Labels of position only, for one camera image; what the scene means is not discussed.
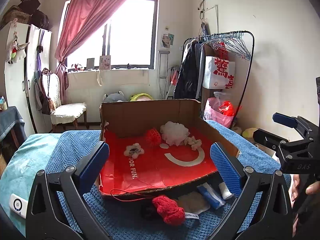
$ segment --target floor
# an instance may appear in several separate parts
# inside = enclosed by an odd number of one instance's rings
[[[66,131],[75,130],[73,125],[66,125]],[[79,126],[78,130],[87,130],[85,126]],[[89,130],[101,130],[99,125],[90,125]],[[65,130],[63,129],[62,125],[58,125],[56,128],[56,133],[63,133]]]

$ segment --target white smile logo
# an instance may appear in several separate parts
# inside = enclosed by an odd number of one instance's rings
[[[204,151],[201,147],[198,148],[198,152],[199,152],[198,158],[196,158],[195,160],[190,161],[190,162],[180,161],[180,160],[176,159],[175,157],[173,157],[171,155],[171,153],[166,153],[164,155],[167,157],[167,159],[169,161],[173,162],[174,164],[177,164],[177,165],[183,166],[183,167],[191,167],[191,166],[196,166],[196,165],[200,164],[204,160]]]

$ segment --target pink curtain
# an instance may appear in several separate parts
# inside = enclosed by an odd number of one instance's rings
[[[65,59],[98,30],[126,0],[71,0],[60,35],[55,58],[60,61],[56,74],[60,79],[61,102],[69,86]]]

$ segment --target bed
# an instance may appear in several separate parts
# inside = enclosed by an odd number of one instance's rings
[[[273,173],[280,165],[270,156],[257,149],[247,140],[222,125],[208,121],[241,152],[239,161],[244,166],[252,166],[257,172]],[[47,172],[62,171],[68,165],[75,165],[88,154],[99,140],[100,131],[68,131],[63,134],[40,134],[30,136],[14,154],[0,180],[0,204],[13,224],[25,235],[25,221],[9,210],[8,201],[12,193],[28,200],[34,176],[40,169]],[[287,185],[291,178],[285,175]],[[240,231],[246,229],[258,206],[261,194],[257,193],[252,207]],[[59,195],[61,206],[68,222],[74,230],[81,231],[74,220],[63,194]],[[145,221],[140,217],[140,202],[120,203],[103,199],[97,189],[84,194],[84,199],[101,225],[115,239],[205,239],[218,225],[230,208],[228,201],[218,210],[208,210],[199,215],[200,223],[192,220],[180,227],[169,227],[162,221]]]

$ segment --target blue and white packet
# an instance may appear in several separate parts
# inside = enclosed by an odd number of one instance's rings
[[[214,209],[218,209],[226,203],[208,183],[197,186],[197,189]]]

